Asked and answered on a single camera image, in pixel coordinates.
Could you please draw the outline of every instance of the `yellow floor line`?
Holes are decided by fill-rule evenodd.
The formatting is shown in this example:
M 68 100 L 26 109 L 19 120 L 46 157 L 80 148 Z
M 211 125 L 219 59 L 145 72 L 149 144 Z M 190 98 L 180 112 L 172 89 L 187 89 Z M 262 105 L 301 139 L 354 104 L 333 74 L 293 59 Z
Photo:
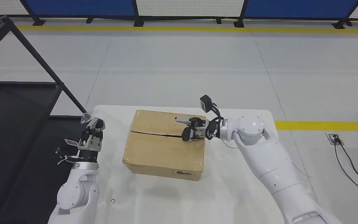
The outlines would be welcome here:
M 283 32 L 310 34 L 358 34 L 358 29 L 300 29 L 300 28 L 235 28 L 235 27 L 132 27 L 132 26 L 18 26 L 20 30 L 35 31 L 196 31 L 196 32 Z
M 358 131 L 358 122 L 293 122 L 275 121 L 277 130 L 340 130 Z

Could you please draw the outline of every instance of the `floor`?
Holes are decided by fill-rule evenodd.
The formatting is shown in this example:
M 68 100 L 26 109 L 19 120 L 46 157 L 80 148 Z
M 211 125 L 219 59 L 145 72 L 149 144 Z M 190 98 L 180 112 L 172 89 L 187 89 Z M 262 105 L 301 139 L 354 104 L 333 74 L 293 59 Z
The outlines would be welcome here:
M 358 120 L 356 34 L 23 33 L 89 111 L 100 104 L 198 107 L 208 94 L 220 108 L 266 109 L 275 120 Z M 0 52 L 0 81 L 51 81 L 13 35 Z M 53 114 L 80 112 L 62 94 Z M 358 164 L 357 133 L 339 134 Z M 309 176 L 299 174 L 308 192 L 342 223 L 357 223 L 358 188 L 340 170 L 325 131 L 279 131 L 279 137 Z M 358 181 L 340 149 L 338 156 Z

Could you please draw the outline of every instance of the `electrical outlet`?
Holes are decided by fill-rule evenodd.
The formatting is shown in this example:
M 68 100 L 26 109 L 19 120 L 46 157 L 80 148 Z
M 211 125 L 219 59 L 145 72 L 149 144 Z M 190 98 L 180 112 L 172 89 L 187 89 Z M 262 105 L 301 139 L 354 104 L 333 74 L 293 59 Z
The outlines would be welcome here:
M 336 134 L 336 133 L 326 133 L 326 136 L 328 138 L 328 141 L 330 142 L 330 144 L 335 144 L 335 138 L 334 136 L 337 135 L 338 138 L 340 138 L 341 142 L 342 142 L 342 145 L 344 145 L 345 143 L 343 142 L 343 139 L 342 137 L 339 135 L 339 134 Z

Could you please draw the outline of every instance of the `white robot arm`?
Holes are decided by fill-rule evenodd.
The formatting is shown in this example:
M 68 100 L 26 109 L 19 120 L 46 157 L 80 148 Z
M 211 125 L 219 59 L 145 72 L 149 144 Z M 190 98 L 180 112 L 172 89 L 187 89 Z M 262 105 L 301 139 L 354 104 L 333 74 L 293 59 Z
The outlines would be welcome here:
M 272 195 L 285 224 L 341 224 L 307 194 L 296 177 L 287 150 L 260 117 L 224 119 L 208 96 L 200 101 L 206 113 L 212 110 L 218 117 L 212 121 L 176 118 L 177 122 L 187 124 L 182 134 L 184 141 L 205 137 L 234 140 L 253 174 Z
M 105 123 L 94 118 L 82 132 L 73 167 L 57 194 L 57 204 L 48 224 L 90 224 L 96 219 L 97 203 L 100 195 L 96 183 L 98 174 L 97 156 L 101 151 Z

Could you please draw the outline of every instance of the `brown cardboard box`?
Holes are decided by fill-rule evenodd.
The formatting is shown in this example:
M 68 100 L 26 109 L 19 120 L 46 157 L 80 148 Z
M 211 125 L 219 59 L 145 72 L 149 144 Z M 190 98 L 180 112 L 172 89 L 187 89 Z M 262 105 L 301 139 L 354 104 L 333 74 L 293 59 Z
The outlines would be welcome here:
M 203 116 L 137 110 L 129 130 L 123 163 L 135 174 L 199 180 L 205 140 L 184 142 L 186 127 L 175 117 Z

